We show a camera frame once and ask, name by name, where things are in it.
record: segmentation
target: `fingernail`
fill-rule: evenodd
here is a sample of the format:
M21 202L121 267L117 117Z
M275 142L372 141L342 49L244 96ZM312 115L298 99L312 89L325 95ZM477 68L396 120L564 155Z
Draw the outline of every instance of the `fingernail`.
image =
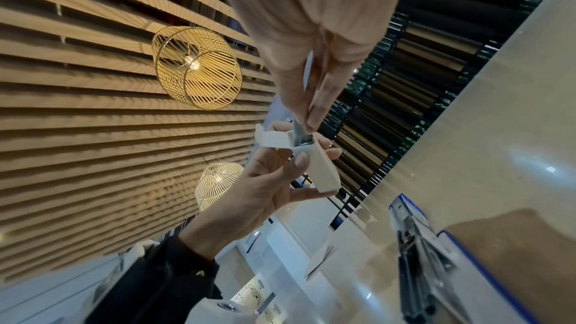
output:
M296 156L296 161L294 161L294 163L299 169L305 167L308 164L308 154L306 152L300 153Z

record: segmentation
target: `white wall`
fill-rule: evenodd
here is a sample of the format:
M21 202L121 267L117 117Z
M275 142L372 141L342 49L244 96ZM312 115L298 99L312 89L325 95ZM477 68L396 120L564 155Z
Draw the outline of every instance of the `white wall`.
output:
M0 287L0 323L49 324L74 314L118 262L105 257Z

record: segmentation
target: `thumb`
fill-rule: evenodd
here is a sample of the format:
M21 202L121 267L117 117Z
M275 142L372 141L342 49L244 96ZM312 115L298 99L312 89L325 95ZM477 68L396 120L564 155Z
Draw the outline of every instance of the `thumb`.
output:
M278 170L266 176L266 183L271 187L289 184L302 176L310 165L310 157L306 152L302 152Z

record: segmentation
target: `woven lampshade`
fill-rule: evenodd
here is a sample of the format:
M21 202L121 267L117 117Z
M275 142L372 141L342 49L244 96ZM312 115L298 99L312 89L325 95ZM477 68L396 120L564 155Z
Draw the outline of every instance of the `woven lampshade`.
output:
M208 166L194 191L200 211L206 210L224 195L243 170L237 163L215 163Z
M197 27L165 27L152 39L156 75L175 100L215 110L242 87L240 65L218 34Z

